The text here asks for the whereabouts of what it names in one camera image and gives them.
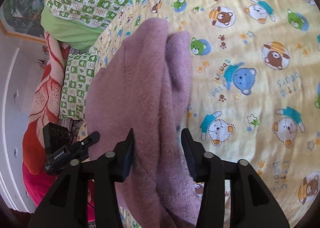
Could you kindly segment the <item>green checkered pillow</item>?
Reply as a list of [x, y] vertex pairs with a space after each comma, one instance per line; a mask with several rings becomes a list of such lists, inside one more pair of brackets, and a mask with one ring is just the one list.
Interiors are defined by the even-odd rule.
[[86, 97], [94, 78], [96, 53], [70, 54], [67, 59], [62, 86], [59, 118], [83, 120]]

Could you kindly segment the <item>red white floral blanket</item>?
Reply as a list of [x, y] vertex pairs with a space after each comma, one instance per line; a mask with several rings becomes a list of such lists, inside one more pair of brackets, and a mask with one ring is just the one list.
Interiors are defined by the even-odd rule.
[[49, 59], [40, 84], [35, 88], [28, 127], [22, 141], [23, 163], [33, 175], [39, 175], [46, 161], [42, 129], [57, 123], [65, 68], [70, 46], [45, 33]]

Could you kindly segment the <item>floral headboard picture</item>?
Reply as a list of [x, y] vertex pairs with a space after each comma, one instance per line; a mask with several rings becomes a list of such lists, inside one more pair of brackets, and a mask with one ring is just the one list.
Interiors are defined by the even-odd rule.
[[1, 0], [1, 30], [10, 37], [46, 43], [41, 26], [44, 0]]

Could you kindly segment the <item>yellow cartoon bear bedsheet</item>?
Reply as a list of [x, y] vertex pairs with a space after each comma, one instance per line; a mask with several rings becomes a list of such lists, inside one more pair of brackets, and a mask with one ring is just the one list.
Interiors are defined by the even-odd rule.
[[177, 127], [247, 159], [291, 227], [319, 194], [319, 8], [314, 0], [131, 0], [91, 50], [95, 73], [147, 19], [189, 33], [191, 92]]

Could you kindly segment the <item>purple knit sweater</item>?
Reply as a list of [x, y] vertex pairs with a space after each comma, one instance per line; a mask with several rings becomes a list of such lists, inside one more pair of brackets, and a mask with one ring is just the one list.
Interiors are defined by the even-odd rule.
[[147, 19], [89, 86], [87, 129], [100, 133], [89, 158], [99, 158], [133, 131], [132, 168], [116, 193], [142, 227], [194, 227], [199, 215], [176, 130], [189, 103], [188, 46], [188, 33], [169, 34], [167, 21]]

